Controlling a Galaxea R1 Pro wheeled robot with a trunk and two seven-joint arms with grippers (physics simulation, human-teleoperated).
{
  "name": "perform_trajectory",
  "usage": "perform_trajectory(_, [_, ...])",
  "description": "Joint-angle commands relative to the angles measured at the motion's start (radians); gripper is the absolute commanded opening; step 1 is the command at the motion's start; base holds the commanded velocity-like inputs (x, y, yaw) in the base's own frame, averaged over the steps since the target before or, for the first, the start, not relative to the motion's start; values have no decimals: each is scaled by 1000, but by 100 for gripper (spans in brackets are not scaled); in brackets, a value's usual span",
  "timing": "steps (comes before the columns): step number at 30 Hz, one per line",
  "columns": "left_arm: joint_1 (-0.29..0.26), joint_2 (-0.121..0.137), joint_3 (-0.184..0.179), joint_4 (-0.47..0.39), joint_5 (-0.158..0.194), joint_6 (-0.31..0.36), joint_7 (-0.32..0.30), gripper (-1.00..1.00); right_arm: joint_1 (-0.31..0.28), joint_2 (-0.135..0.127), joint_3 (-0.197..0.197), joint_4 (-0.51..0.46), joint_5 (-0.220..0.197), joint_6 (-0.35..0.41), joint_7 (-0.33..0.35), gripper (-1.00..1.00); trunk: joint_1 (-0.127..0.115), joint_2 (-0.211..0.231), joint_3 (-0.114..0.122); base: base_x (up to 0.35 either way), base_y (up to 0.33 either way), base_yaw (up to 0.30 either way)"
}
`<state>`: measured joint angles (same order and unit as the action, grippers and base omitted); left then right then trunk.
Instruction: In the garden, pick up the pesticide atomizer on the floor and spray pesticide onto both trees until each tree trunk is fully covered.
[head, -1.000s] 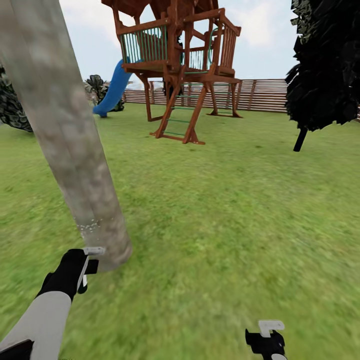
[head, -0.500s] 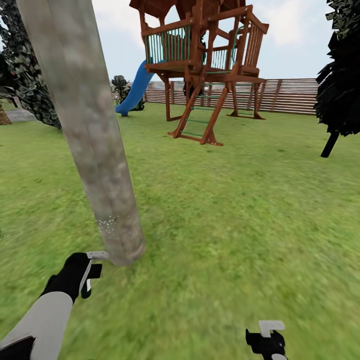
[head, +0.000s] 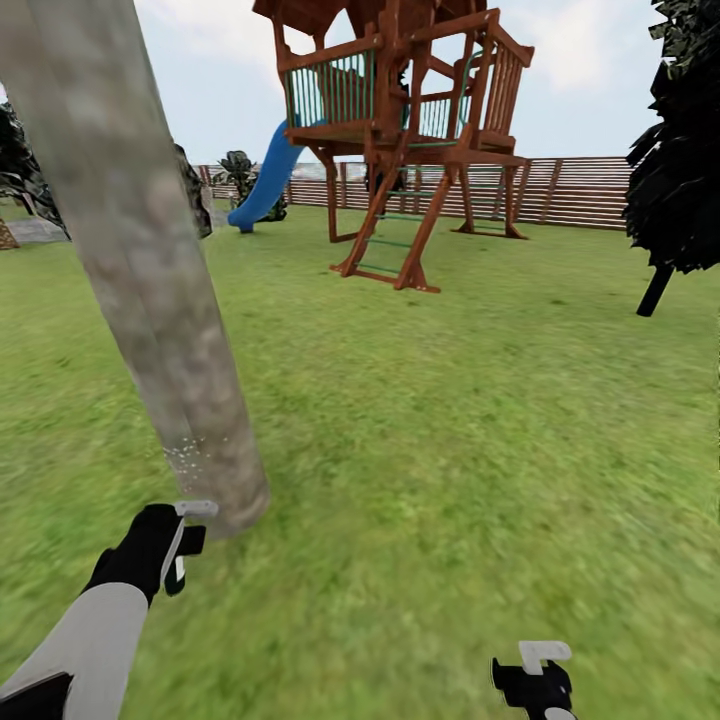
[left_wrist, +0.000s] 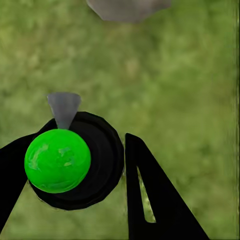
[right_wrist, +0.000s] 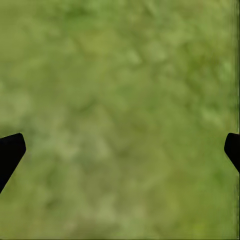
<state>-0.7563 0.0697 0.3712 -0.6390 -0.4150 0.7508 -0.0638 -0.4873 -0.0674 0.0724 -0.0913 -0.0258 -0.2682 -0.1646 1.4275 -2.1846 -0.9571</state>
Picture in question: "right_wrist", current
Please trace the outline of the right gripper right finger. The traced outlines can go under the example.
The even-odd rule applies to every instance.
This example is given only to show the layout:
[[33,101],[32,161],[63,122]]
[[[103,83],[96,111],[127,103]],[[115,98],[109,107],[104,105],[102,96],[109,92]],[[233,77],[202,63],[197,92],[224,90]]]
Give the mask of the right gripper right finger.
[[240,173],[240,135],[235,133],[229,133],[227,135],[224,151],[235,165]]

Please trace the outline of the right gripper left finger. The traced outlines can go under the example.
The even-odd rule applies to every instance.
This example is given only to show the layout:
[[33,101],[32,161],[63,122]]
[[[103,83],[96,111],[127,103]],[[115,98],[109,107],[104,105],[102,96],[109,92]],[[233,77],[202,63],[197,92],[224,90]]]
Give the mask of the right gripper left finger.
[[26,153],[22,133],[0,138],[0,193]]

